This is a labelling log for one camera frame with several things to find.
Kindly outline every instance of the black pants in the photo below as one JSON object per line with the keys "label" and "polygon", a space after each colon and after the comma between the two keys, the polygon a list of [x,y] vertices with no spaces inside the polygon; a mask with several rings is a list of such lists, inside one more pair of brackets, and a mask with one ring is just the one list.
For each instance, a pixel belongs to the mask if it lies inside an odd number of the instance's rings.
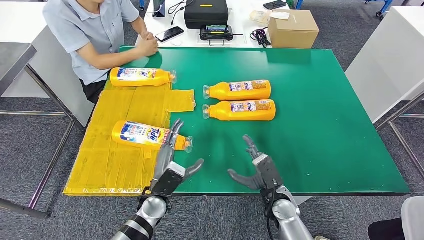
{"label": "black pants", "polygon": [[93,104],[97,104],[97,102],[99,101],[99,96],[105,88],[106,81],[91,83],[87,86],[84,85],[83,80],[80,79],[79,81],[81,82],[82,90],[84,91],[87,100],[92,102]]}
{"label": "black pants", "polygon": [[405,240],[402,219],[377,221],[368,227],[370,240]]}

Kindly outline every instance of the man's hand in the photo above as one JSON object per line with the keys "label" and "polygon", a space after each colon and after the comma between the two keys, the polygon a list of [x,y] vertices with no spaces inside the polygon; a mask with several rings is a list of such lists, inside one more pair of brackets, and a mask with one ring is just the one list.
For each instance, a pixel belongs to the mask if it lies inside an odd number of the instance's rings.
{"label": "man's hand", "polygon": [[155,36],[153,36],[153,34],[151,32],[145,31],[141,34],[141,38],[143,40],[154,40]]}
{"label": "man's hand", "polygon": [[150,40],[141,39],[135,47],[140,51],[140,54],[145,57],[150,57],[159,51],[158,41],[154,38]]}

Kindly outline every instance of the black bag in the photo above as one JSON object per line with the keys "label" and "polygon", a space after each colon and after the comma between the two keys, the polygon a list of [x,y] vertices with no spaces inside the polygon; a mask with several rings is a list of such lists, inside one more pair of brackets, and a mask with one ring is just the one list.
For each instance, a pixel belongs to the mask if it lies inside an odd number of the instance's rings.
{"label": "black bag", "polygon": [[227,1],[194,0],[185,8],[184,19],[188,29],[201,29],[205,25],[227,25]]}

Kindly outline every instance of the yellow tape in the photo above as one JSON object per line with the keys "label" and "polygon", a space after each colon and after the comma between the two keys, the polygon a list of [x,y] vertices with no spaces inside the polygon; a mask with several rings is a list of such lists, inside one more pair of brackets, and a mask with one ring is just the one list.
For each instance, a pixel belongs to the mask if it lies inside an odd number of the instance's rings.
{"label": "yellow tape", "polygon": [[193,90],[114,87],[106,83],[63,191],[68,196],[137,196],[152,180],[158,151],[117,144],[112,129],[128,120],[169,128],[170,112],[193,111]]}

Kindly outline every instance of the black phone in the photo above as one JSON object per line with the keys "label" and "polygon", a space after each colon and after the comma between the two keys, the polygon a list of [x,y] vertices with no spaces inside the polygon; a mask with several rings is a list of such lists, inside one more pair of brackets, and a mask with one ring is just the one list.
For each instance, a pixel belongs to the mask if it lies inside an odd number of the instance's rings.
{"label": "black phone", "polygon": [[270,2],[270,3],[265,3],[263,5],[263,7],[268,9],[268,10],[273,10],[273,9],[278,9],[278,8],[284,7],[286,5],[287,5],[287,3],[283,2],[283,1],[273,1],[273,2]]}
{"label": "black phone", "polygon": [[176,26],[157,34],[155,37],[162,43],[182,33],[184,33],[184,30],[182,30],[179,26]]}

